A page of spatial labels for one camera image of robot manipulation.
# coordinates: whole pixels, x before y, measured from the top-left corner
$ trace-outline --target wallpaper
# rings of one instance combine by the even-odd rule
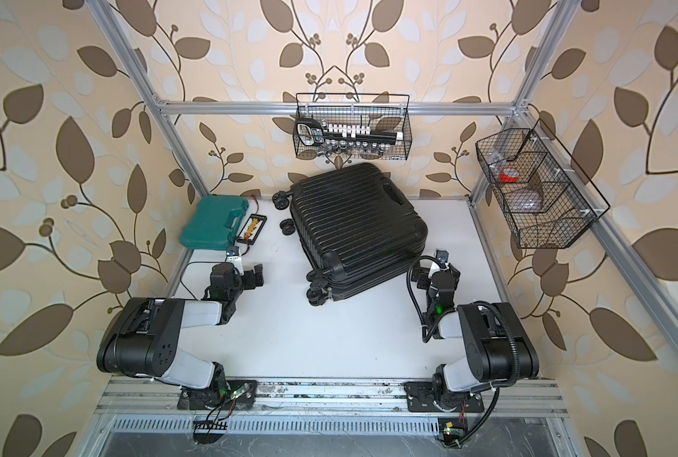
[[[163,99],[508,102],[551,0],[111,0]]]
[[[159,296],[188,194],[82,1],[0,1],[0,455],[74,450],[130,295]]]
[[[678,303],[678,0],[589,9],[531,112],[593,175],[618,228]]]
[[[678,301],[678,0],[581,9],[531,109]],[[479,210],[541,375],[557,380],[589,455],[678,455],[678,357],[594,235],[522,250],[490,193]]]
[[[408,160],[371,160],[407,196],[471,194],[481,174],[473,144],[499,130],[493,116],[410,118]],[[293,119],[258,115],[182,115],[176,124],[208,188],[222,195],[271,196],[292,183],[352,166],[362,158],[336,155],[299,160],[293,150]],[[175,184],[181,174],[174,170]]]
[[[678,455],[678,357],[595,236],[520,250],[496,199],[478,209],[517,314],[590,457]]]

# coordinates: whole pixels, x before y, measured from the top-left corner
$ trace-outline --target red object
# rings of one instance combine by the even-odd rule
[[[499,173],[499,181],[503,183],[516,183],[519,180],[519,172],[513,168],[504,168]]]

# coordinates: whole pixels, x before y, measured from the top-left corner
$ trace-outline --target black wire basket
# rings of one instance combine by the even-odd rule
[[[296,157],[407,160],[413,143],[409,102],[401,94],[296,94]]]
[[[561,165],[545,145],[549,129],[506,129],[476,142],[481,169],[520,249],[570,247],[610,204],[572,154]],[[590,202],[569,173],[590,183],[600,202]]]

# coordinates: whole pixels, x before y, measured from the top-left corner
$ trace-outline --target white table surface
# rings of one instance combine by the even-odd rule
[[[428,226],[425,254],[445,249],[461,272],[454,303],[499,301],[467,203],[412,204]],[[310,306],[305,295],[310,264],[298,235],[285,236],[278,226],[290,213],[261,200],[259,214],[268,220],[243,264],[251,269],[262,263],[265,285],[242,293],[228,324],[183,330],[179,348],[222,363],[234,377],[427,378],[441,363],[463,356],[458,341],[422,342],[404,274],[346,300]],[[221,262],[224,251],[195,251],[191,261],[197,260]],[[184,283],[197,298],[202,298],[211,270],[210,264],[193,264],[184,272]],[[425,291],[414,291],[425,310]],[[175,297],[191,296],[179,286]]]

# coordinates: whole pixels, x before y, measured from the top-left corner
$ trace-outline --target suitcase handle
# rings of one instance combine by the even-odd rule
[[[379,180],[379,185],[384,190],[385,195],[389,197],[390,200],[397,203],[403,210],[412,211],[413,206],[410,204],[410,201],[407,197],[394,185],[392,179],[382,176]]]
[[[234,209],[230,211],[230,215],[227,216],[227,221],[224,223],[224,228],[234,229],[238,224],[242,216],[242,210]]]

